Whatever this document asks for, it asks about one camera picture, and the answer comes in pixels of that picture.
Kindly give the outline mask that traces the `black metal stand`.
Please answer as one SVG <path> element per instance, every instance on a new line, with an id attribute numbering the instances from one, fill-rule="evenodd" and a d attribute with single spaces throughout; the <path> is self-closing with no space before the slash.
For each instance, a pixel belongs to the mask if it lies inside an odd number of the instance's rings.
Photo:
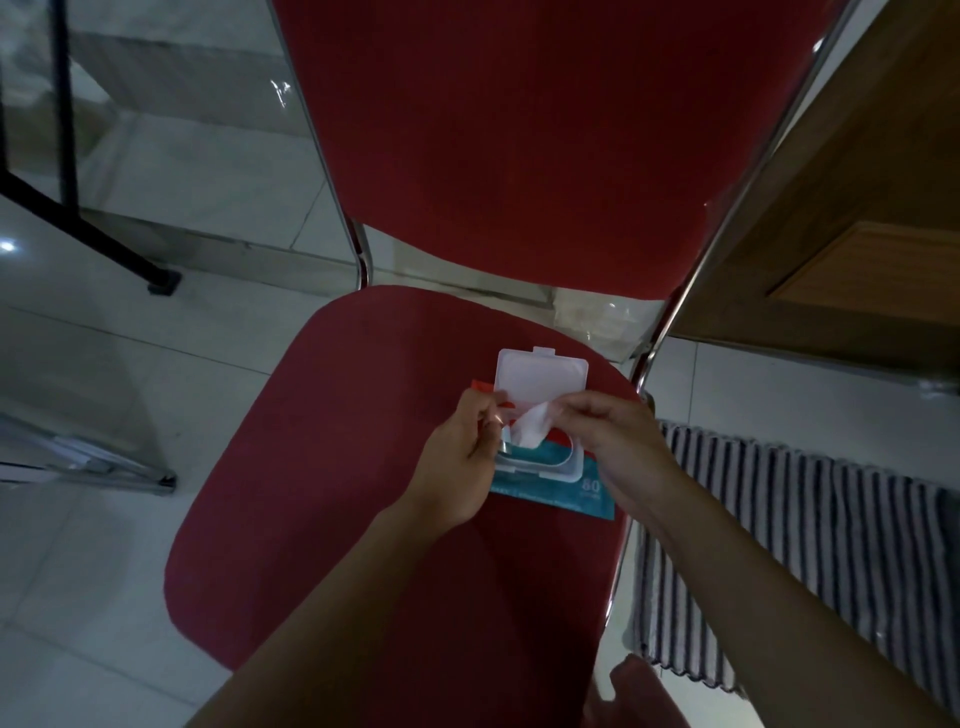
<path id="1" fill-rule="evenodd" d="M 30 184 L 15 172 L 12 165 L 9 105 L 4 99 L 5 54 L 0 40 L 0 196 L 134 274 L 147 284 L 151 296 L 171 297 L 183 279 L 179 271 L 162 268 L 128 248 L 87 221 L 81 213 L 68 0 L 34 1 L 39 2 L 39 11 L 30 13 L 27 7 L 19 7 L 17 12 L 24 31 L 36 22 L 36 18 L 42 18 L 46 31 L 41 37 L 49 42 L 46 70 L 52 95 L 56 195 L 50 196 Z"/>

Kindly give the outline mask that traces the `person's right hand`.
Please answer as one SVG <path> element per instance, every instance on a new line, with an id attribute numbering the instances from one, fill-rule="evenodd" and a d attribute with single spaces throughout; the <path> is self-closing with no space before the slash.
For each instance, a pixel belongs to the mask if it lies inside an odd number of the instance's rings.
<path id="1" fill-rule="evenodd" d="M 614 500 L 633 519 L 661 529 L 663 506 L 682 472 L 653 412 L 642 400 L 584 391 L 551 402 L 553 411 L 581 411 L 601 419 L 601 442 L 583 444 Z"/>

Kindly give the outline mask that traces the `teal wet wipes packet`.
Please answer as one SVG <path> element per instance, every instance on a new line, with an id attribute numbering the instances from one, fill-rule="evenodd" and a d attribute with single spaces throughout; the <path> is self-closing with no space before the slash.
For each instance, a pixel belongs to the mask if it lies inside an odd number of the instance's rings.
<path id="1" fill-rule="evenodd" d="M 558 355 L 553 348 L 502 348 L 493 383 L 475 381 L 473 387 L 506 391 L 516 407 L 534 406 L 585 391 L 589 371 L 586 359 Z M 500 451 L 491 491 L 594 518 L 615 516 L 616 506 L 601 482 L 594 456 L 557 428 L 536 449 Z"/>

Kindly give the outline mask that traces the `person's right forearm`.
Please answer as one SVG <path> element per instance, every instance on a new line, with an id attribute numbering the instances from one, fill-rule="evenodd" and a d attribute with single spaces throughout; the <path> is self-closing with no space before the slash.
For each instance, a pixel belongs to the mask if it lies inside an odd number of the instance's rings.
<path id="1" fill-rule="evenodd" d="M 676 464 L 630 496 L 766 728 L 960 728 Z"/>

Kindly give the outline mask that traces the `person's left hand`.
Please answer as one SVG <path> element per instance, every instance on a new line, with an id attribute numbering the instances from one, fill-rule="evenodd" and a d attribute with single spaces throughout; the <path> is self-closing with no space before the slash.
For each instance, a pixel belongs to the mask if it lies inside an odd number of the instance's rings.
<path id="1" fill-rule="evenodd" d="M 473 518 L 490 492 L 502 424 L 468 420 L 467 390 L 426 440 L 401 502 L 430 539 Z"/>

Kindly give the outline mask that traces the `folded chrome metal frame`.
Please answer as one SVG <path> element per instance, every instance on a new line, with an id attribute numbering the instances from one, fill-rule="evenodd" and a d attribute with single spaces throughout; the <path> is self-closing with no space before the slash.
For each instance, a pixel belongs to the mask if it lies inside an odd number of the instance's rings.
<path id="1" fill-rule="evenodd" d="M 0 486 L 53 484 L 171 496 L 178 476 L 102 443 L 0 412 Z"/>

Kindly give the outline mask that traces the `person's left forearm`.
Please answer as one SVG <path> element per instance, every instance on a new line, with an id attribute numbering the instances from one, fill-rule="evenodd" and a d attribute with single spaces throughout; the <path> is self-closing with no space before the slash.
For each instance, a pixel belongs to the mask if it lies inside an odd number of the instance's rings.
<path id="1" fill-rule="evenodd" d="M 473 514 L 403 495 L 185 728 L 352 728 L 399 599 L 436 541 Z"/>

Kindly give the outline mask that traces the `striped floor mat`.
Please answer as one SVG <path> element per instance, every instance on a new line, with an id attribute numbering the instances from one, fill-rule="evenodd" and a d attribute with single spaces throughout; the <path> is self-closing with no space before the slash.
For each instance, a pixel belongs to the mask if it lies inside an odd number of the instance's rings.
<path id="1" fill-rule="evenodd" d="M 960 491 L 662 422 L 678 464 L 960 721 Z"/>

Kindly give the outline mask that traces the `brown wooden door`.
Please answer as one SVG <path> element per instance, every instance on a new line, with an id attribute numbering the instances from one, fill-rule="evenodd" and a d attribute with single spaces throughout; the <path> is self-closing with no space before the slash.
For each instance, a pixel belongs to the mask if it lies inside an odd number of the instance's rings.
<path id="1" fill-rule="evenodd" d="M 960 0 L 886 0 L 671 334 L 960 383 Z"/>

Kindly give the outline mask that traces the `red chair with chrome frame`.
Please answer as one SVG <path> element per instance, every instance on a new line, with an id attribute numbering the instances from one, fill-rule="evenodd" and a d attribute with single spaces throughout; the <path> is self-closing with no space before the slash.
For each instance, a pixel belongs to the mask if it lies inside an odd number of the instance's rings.
<path id="1" fill-rule="evenodd" d="M 404 490 L 508 350 L 635 399 L 858 0 L 270 0 L 358 265 L 200 488 L 172 623 L 238 670 Z M 373 283 L 365 227 L 524 283 L 654 303 L 626 378 L 569 335 Z"/>

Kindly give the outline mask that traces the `white wet wipe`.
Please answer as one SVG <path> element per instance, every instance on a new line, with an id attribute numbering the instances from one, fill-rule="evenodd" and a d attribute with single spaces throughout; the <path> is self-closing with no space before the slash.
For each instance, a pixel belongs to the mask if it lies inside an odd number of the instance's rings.
<path id="1" fill-rule="evenodd" d="M 554 413 L 551 402 L 534 405 L 513 406 L 505 402 L 498 409 L 500 452 L 510 454 L 515 449 L 535 450 L 554 429 Z"/>

